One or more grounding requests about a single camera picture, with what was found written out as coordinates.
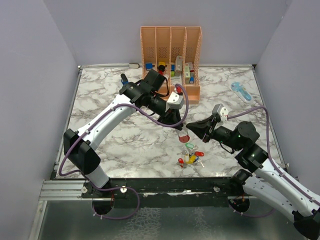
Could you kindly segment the grey red key organizer plate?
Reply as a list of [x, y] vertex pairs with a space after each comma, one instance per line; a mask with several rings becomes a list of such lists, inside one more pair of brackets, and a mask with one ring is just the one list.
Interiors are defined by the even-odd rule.
[[178, 140], [185, 144], [185, 143], [188, 143], [190, 141], [190, 135], [188, 133], [188, 129], [183, 127], [182, 130], [179, 130], [178, 133]]

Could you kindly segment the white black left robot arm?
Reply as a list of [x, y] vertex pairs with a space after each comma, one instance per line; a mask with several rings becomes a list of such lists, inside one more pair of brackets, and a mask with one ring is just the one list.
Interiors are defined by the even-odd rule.
[[96, 149], [105, 137], [125, 118], [135, 112], [166, 128], [183, 129], [186, 115], [180, 115], [182, 107], [189, 107], [186, 90], [176, 84], [168, 99], [164, 100], [158, 90], [167, 78], [155, 70], [137, 81], [123, 85], [115, 99], [92, 121], [76, 131], [67, 129], [63, 135], [64, 160], [70, 160], [78, 172], [92, 184], [97, 196], [106, 197], [111, 190], [109, 176], [102, 169]]

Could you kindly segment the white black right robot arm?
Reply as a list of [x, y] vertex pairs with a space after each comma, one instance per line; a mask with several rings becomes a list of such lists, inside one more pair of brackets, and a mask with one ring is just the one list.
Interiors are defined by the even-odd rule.
[[212, 115], [186, 127], [203, 142], [215, 140], [222, 148], [229, 147], [238, 153], [235, 159], [242, 169], [238, 171], [238, 178], [230, 182], [230, 191], [236, 196], [245, 192], [259, 198], [291, 220], [304, 237], [317, 240], [320, 196], [288, 174], [256, 144], [260, 135], [251, 122], [242, 121], [233, 130], [217, 124], [217, 118]]

